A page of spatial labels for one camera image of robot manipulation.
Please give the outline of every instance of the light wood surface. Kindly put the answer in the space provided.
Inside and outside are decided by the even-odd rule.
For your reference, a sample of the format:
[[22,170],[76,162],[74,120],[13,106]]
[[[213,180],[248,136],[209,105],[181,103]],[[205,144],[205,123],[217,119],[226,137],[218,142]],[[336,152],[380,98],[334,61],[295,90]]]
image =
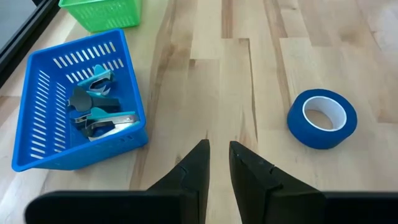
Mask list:
[[[61,10],[32,50],[89,35]],[[82,170],[11,169],[26,58],[0,89],[0,223],[23,223],[53,190],[146,189],[201,139],[211,142],[207,223],[240,223],[228,167],[238,140],[322,190],[398,190],[398,1],[145,0],[125,29],[149,144]],[[296,96],[327,88],[358,128],[317,151],[287,130]]]

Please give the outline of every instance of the blue painter's tape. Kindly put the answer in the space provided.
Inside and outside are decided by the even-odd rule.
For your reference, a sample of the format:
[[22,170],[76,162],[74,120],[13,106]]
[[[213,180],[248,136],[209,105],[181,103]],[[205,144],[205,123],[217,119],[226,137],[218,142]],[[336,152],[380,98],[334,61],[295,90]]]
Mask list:
[[[313,124],[305,110],[317,110],[329,117],[332,129]],[[354,133],[357,125],[354,107],[341,95],[330,90],[307,90],[299,94],[287,115],[290,132],[304,145],[330,149]]]

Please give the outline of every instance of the black metal frame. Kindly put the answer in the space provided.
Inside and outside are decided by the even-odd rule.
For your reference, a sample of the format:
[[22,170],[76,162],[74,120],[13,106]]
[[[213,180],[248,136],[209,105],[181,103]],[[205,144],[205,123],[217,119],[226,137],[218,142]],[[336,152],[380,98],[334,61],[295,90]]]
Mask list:
[[0,87],[5,84],[59,9],[58,0],[43,0],[0,50]]

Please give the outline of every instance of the green plastic basket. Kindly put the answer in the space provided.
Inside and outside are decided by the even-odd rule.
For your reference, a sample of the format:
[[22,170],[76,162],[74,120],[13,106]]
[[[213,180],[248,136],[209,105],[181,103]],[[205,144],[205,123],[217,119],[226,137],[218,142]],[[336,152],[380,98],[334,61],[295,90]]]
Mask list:
[[61,0],[59,6],[88,31],[137,26],[142,0]]

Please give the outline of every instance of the gray floor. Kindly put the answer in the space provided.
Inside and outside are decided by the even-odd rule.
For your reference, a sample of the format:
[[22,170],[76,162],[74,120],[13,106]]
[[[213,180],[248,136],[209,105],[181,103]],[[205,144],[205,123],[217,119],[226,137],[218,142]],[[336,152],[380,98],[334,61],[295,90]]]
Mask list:
[[0,0],[0,49],[4,47],[35,8],[32,0]]

